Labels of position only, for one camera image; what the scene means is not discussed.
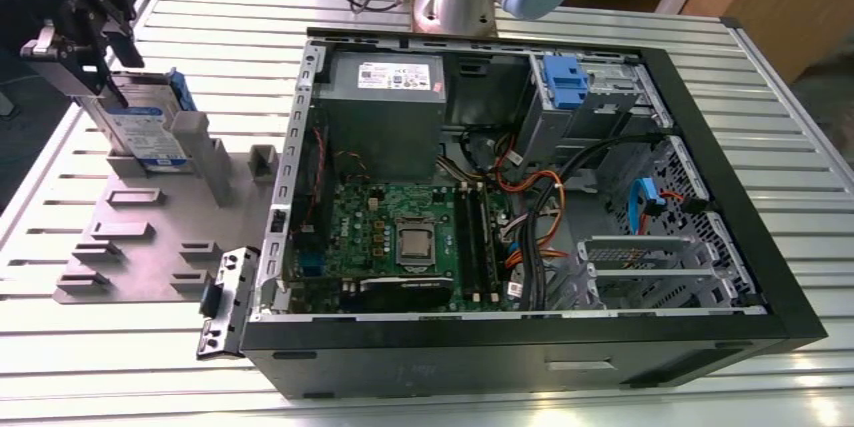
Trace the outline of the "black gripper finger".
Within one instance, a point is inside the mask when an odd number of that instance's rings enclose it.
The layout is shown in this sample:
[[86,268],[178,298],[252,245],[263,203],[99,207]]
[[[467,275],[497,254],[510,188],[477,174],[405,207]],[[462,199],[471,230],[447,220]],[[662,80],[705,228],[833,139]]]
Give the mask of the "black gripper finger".
[[106,37],[122,65],[128,68],[143,68],[144,60],[135,45],[134,33],[107,31]]
[[86,66],[84,77],[91,82],[94,96],[104,108],[127,108],[128,101],[114,81],[108,68]]

